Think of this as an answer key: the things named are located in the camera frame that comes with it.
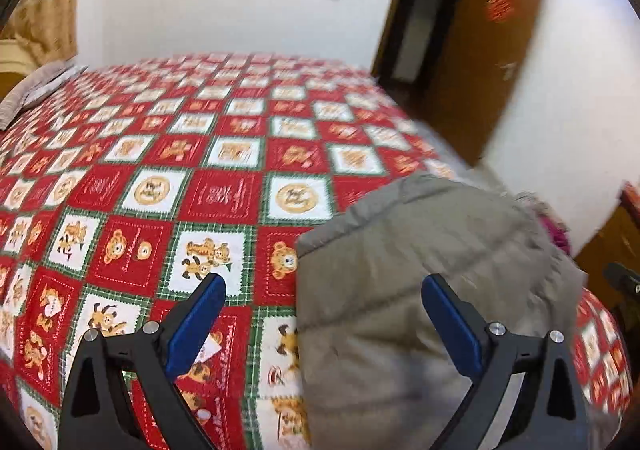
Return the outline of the red double happiness sticker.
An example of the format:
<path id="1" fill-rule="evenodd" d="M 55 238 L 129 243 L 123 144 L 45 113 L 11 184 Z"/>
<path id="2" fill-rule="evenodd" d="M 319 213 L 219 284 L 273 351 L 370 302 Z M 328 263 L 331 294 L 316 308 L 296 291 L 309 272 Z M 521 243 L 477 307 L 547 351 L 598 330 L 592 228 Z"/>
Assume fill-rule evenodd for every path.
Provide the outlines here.
<path id="1" fill-rule="evenodd" d="M 504 23 L 514 14 L 514 0 L 487 0 L 487 19 L 494 23 Z"/>

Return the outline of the striped grey pillow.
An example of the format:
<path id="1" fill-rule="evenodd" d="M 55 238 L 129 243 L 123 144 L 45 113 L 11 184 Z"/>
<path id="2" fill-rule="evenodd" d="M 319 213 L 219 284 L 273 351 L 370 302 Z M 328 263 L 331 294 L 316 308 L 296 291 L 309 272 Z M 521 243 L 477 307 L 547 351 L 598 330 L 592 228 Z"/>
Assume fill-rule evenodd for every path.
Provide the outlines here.
<path id="1" fill-rule="evenodd" d="M 22 110 L 38 106 L 87 68 L 73 61 L 54 61 L 38 67 L 1 99 L 1 130 L 6 131 Z"/>

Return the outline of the grey puffer jacket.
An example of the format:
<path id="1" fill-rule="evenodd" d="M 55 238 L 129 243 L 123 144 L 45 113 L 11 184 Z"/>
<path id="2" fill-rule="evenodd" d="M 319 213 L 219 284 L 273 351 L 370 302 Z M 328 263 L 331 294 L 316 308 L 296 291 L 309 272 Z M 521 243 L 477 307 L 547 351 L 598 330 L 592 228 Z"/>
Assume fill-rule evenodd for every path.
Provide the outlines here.
<path id="1" fill-rule="evenodd" d="M 513 199 L 415 173 L 296 245 L 317 449 L 603 449 L 578 387 L 585 274 Z"/>

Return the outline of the clothes pile on floor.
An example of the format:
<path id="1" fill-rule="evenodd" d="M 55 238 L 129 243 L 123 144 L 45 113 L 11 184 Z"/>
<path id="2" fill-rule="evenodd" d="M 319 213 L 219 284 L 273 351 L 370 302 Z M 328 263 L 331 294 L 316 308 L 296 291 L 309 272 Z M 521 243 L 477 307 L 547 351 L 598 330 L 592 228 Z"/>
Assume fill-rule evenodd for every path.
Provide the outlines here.
<path id="1" fill-rule="evenodd" d="M 570 256 L 572 254 L 570 237 L 568 236 L 570 229 L 553 208 L 533 192 L 520 193 L 516 196 L 516 200 L 537 216 L 547 230 L 553 244 L 564 251 L 567 256 Z"/>

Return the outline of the brown wooden door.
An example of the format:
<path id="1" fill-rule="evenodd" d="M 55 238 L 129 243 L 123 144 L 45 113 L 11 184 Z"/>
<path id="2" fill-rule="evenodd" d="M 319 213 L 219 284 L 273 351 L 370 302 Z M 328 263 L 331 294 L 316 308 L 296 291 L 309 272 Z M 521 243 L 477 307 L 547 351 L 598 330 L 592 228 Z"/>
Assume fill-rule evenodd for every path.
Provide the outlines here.
<path id="1" fill-rule="evenodd" d="M 542 0 L 514 0 L 504 23 L 487 19 L 486 1 L 457 0 L 423 106 L 427 124 L 470 166 L 482 159 L 506 108 Z M 514 79 L 501 79 L 502 62 L 520 63 Z"/>

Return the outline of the cream round headboard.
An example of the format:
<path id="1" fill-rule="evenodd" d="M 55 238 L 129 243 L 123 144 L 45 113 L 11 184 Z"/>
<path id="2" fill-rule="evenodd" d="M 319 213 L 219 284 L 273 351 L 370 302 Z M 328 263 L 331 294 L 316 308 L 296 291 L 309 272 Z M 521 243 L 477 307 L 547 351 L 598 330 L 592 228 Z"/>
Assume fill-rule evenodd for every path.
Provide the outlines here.
<path id="1" fill-rule="evenodd" d="M 32 56 L 14 39 L 0 40 L 0 100 L 38 68 Z"/>

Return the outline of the brown wooden nightstand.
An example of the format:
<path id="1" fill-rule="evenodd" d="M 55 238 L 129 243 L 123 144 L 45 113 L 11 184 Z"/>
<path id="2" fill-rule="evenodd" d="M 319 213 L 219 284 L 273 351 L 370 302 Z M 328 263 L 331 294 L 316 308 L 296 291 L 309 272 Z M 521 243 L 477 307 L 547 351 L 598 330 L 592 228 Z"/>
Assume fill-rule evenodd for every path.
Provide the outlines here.
<path id="1" fill-rule="evenodd" d="M 639 326 L 639 187 L 624 182 L 610 217 L 575 256 L 587 274 L 587 288 L 600 300 L 622 329 Z M 617 263 L 631 271 L 631 283 L 607 277 Z"/>

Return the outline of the beige patterned curtain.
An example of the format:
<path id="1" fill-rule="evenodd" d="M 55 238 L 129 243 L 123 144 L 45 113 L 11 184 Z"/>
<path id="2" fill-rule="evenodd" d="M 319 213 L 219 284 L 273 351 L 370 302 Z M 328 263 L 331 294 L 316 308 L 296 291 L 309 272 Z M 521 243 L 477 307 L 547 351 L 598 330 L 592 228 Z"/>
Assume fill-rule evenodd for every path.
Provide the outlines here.
<path id="1" fill-rule="evenodd" d="M 38 67 L 77 54 L 77 0 L 20 0 L 2 29 Z"/>

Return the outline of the red patchwork bear quilt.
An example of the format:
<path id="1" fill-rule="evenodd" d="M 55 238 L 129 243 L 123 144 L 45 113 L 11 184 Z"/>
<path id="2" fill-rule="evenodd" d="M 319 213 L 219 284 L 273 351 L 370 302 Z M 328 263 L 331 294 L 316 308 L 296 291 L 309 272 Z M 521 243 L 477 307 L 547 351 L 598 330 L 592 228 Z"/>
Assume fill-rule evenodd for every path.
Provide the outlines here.
<path id="1" fill-rule="evenodd" d="M 625 346 L 526 202 L 459 178 L 373 79 L 271 54 L 70 75 L 1 135 L 1 444 L 58 446 L 85 332 L 224 309 L 178 392 L 221 449 L 425 449 L 459 374 L 422 306 L 570 346 L 590 449 L 620 443 Z"/>

